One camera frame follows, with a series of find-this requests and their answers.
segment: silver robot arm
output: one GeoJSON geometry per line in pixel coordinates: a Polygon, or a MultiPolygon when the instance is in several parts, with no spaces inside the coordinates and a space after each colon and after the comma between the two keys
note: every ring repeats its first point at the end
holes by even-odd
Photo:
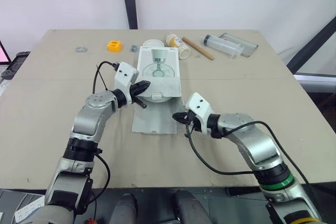
{"type": "Polygon", "coordinates": [[[252,122],[251,117],[241,113],[215,114],[210,104],[198,93],[191,95],[186,108],[189,111],[183,123],[192,123],[196,131],[211,135],[213,138],[226,137],[237,145],[257,178],[261,191],[269,201],[266,207],[274,223],[296,223],[294,221],[297,220],[306,220],[297,223],[310,223],[309,221],[313,223],[321,219],[314,204],[284,163],[268,134],[255,124],[225,134],[252,122]]]}
{"type": "Polygon", "coordinates": [[[148,88],[150,82],[134,84],[138,71],[131,65],[119,64],[114,78],[114,90],[92,94],[73,123],[63,157],[46,191],[45,206],[23,224],[72,224],[77,214],[86,212],[93,180],[90,178],[95,155],[106,121],[122,106],[133,102],[145,108],[136,95],[148,88]]]}

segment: wall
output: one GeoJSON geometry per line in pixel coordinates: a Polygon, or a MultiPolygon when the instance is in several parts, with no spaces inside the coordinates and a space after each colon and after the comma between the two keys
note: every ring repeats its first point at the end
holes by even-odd
{"type": "Polygon", "coordinates": [[[140,29],[260,30],[285,63],[336,15],[336,0],[136,0],[136,6],[140,29]]]}
{"type": "Polygon", "coordinates": [[[124,0],[0,1],[0,40],[12,59],[53,28],[128,29],[124,0]]]}

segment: wooden stick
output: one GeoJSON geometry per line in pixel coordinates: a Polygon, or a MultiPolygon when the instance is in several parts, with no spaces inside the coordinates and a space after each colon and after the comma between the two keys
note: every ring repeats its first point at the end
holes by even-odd
{"type": "Polygon", "coordinates": [[[195,43],[193,43],[191,40],[189,40],[186,37],[182,37],[182,40],[184,42],[186,42],[189,46],[195,48],[197,51],[199,51],[201,54],[203,54],[204,56],[206,56],[207,58],[209,58],[210,60],[214,60],[215,57],[212,56],[212,54],[210,54],[208,51],[204,50],[202,47],[196,45],[195,43]]]}

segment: small gray object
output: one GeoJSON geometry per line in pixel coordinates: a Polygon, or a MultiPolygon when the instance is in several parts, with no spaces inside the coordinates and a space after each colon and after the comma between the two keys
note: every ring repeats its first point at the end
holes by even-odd
{"type": "Polygon", "coordinates": [[[132,45],[130,51],[131,52],[137,52],[138,51],[138,46],[137,45],[132,45]]]}
{"type": "Polygon", "coordinates": [[[76,47],[76,52],[86,52],[87,50],[86,47],[76,47]]]}

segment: white label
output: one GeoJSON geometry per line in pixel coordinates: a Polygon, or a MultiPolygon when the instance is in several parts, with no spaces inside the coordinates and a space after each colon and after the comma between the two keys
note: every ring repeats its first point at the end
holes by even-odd
{"type": "Polygon", "coordinates": [[[20,221],[23,221],[26,219],[33,211],[36,209],[44,206],[44,198],[45,196],[42,196],[38,198],[37,200],[34,200],[32,203],[28,204],[27,206],[17,210],[14,213],[15,221],[18,223],[20,221]]]}

